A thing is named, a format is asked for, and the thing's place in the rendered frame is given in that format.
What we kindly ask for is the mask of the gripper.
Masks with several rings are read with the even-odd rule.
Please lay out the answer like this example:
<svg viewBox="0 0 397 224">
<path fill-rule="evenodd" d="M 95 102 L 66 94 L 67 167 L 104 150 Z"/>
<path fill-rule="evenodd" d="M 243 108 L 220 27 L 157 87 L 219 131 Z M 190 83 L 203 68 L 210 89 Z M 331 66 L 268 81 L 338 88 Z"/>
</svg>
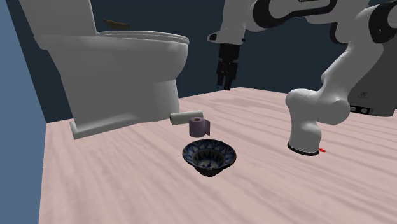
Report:
<svg viewBox="0 0 397 224">
<path fill-rule="evenodd" d="M 219 45 L 219 61 L 216 70 L 217 85 L 222 86 L 225 77 L 224 90 L 230 90 L 233 80 L 236 79 L 240 45 L 222 43 Z"/>
</svg>

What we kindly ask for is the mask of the purple toilet paper roll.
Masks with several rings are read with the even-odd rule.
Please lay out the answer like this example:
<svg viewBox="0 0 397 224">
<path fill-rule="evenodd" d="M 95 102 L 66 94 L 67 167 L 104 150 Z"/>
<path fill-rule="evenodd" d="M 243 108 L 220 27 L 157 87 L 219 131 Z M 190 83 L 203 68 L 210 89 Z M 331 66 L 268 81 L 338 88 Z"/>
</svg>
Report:
<svg viewBox="0 0 397 224">
<path fill-rule="evenodd" d="M 189 135 L 191 137 L 204 137 L 211 135 L 211 123 L 202 117 L 192 117 L 189 120 Z"/>
</svg>

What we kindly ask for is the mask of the white paper roll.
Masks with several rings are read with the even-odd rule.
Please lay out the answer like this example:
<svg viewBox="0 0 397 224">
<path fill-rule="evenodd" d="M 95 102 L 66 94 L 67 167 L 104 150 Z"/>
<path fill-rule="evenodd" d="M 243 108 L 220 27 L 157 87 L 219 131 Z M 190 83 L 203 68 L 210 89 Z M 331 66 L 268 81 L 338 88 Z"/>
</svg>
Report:
<svg viewBox="0 0 397 224">
<path fill-rule="evenodd" d="M 203 117 L 204 114 L 202 111 L 187 111 L 187 112 L 178 112 L 170 114 L 170 123 L 171 125 L 181 125 L 189 123 L 190 118 L 193 117 Z"/>
</svg>

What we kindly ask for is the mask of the blue patterned bowl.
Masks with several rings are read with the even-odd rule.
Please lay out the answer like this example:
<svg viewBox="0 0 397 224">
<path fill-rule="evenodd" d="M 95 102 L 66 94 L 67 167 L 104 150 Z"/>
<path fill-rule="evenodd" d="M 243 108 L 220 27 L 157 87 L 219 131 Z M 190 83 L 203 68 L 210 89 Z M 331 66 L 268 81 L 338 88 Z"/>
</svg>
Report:
<svg viewBox="0 0 397 224">
<path fill-rule="evenodd" d="M 236 151 L 223 141 L 200 139 L 187 144 L 182 150 L 185 162 L 206 177 L 213 177 L 232 166 Z"/>
</svg>

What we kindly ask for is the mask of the white toilet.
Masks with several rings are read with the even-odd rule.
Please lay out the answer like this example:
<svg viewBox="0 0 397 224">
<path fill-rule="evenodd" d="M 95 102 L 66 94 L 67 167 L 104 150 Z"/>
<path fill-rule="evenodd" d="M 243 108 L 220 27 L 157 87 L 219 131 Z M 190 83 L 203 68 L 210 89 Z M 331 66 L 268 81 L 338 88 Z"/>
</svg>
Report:
<svg viewBox="0 0 397 224">
<path fill-rule="evenodd" d="M 156 31 L 98 32 L 90 0 L 19 0 L 36 43 L 60 73 L 73 137 L 179 111 L 176 78 L 189 39 Z"/>
</svg>

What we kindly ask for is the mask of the brown flat object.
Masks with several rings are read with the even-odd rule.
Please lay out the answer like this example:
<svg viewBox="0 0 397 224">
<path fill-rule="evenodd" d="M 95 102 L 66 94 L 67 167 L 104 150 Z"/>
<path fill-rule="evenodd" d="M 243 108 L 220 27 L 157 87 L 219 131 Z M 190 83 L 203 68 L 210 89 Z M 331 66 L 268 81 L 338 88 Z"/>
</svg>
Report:
<svg viewBox="0 0 397 224">
<path fill-rule="evenodd" d="M 110 28 L 112 29 L 117 29 L 117 30 L 127 30 L 130 29 L 130 24 L 128 23 L 123 23 L 123 22 L 115 22 L 113 20 L 107 20 L 105 18 L 102 19 L 103 22 Z"/>
</svg>

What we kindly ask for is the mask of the grey appliance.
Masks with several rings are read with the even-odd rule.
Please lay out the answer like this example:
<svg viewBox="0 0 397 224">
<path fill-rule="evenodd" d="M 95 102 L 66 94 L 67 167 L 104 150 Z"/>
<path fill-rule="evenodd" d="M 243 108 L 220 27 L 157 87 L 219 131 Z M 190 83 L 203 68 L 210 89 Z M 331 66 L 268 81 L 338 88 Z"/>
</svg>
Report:
<svg viewBox="0 0 397 224">
<path fill-rule="evenodd" d="M 397 38 L 382 46 L 380 59 L 348 96 L 352 113 L 390 117 L 397 108 Z"/>
</svg>

